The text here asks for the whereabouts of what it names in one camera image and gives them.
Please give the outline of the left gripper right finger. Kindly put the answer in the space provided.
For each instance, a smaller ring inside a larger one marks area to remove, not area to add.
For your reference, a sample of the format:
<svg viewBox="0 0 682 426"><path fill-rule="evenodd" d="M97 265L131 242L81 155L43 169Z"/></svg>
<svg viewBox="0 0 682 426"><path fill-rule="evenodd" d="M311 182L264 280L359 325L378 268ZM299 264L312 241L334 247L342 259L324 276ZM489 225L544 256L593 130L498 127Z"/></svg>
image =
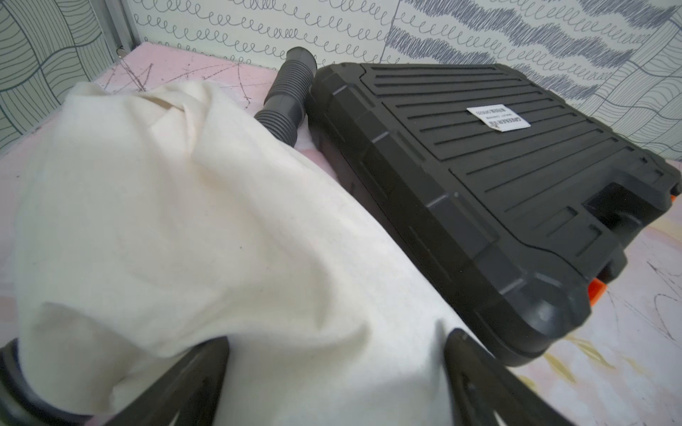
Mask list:
<svg viewBox="0 0 682 426"><path fill-rule="evenodd" d="M444 362L455 425L571 424L465 330L449 334Z"/></svg>

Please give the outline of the white cloth soil bag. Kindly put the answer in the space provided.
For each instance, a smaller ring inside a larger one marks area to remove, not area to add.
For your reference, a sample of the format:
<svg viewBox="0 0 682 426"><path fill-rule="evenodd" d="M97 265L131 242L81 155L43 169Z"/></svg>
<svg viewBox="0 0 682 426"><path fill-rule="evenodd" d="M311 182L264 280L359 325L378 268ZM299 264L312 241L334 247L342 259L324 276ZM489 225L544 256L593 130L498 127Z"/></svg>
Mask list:
<svg viewBox="0 0 682 426"><path fill-rule="evenodd" d="M72 90L23 176L12 275L32 390L118 411L226 337L219 425L449 425L462 326L318 165L201 82Z"/></svg>

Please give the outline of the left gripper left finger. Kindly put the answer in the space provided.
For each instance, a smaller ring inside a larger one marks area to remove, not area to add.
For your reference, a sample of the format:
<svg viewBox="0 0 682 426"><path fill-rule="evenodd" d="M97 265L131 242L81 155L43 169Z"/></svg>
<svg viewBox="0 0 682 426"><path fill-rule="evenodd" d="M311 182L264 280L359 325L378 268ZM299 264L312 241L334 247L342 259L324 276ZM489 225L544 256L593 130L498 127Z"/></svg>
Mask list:
<svg viewBox="0 0 682 426"><path fill-rule="evenodd" d="M108 424L213 424L229 355L225 337L195 346Z"/></svg>

